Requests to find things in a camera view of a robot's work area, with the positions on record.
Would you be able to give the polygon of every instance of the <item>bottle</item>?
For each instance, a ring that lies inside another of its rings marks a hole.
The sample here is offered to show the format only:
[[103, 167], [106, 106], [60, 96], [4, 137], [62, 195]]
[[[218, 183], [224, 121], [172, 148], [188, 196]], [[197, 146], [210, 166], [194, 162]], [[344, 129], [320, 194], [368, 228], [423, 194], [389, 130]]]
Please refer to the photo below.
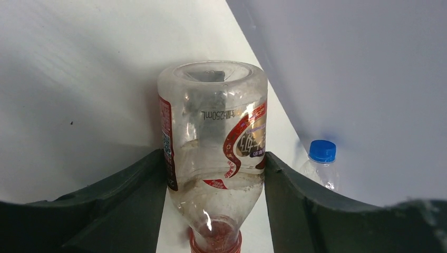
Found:
[[334, 164], [335, 152], [334, 143], [326, 140], [313, 141], [310, 144], [309, 160], [298, 172], [329, 190], [339, 191], [339, 175]]
[[170, 197], [191, 252], [240, 252], [240, 226], [264, 185], [267, 78], [230, 61], [185, 64], [158, 79]]

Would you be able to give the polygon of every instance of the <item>transparent bottle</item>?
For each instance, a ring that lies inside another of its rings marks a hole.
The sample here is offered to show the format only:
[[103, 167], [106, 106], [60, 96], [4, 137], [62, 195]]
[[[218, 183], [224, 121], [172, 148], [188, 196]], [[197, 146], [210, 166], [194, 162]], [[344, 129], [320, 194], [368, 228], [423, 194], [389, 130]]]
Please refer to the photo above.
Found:
[[191, 251], [240, 252], [240, 226], [264, 184], [267, 78], [253, 65], [208, 61], [158, 79], [171, 199]]
[[298, 172], [329, 190], [339, 191], [339, 175], [335, 167], [336, 146], [326, 140], [315, 140], [310, 144], [309, 160]]

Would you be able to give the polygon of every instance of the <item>gray surface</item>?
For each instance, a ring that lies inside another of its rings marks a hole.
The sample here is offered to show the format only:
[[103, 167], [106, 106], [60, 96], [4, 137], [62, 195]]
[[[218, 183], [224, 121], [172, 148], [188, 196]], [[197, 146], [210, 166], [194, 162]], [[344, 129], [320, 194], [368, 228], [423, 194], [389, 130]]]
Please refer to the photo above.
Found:
[[308, 147], [338, 147], [342, 193], [447, 198], [445, 1], [227, 0]]

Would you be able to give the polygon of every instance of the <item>bottle label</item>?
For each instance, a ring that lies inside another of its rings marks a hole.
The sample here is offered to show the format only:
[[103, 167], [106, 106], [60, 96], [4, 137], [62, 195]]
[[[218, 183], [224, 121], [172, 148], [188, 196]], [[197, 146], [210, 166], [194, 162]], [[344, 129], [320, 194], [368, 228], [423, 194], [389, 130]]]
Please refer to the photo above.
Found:
[[227, 135], [223, 152], [229, 160], [229, 170], [225, 178], [234, 177], [238, 173], [241, 159], [262, 157], [255, 168], [264, 169], [266, 112], [267, 101], [245, 114]]
[[168, 186], [174, 191], [178, 191], [176, 165], [174, 162], [174, 148], [172, 146], [172, 115], [171, 104], [159, 96], [161, 131], [163, 134], [164, 158], [166, 160], [166, 170], [168, 174]]

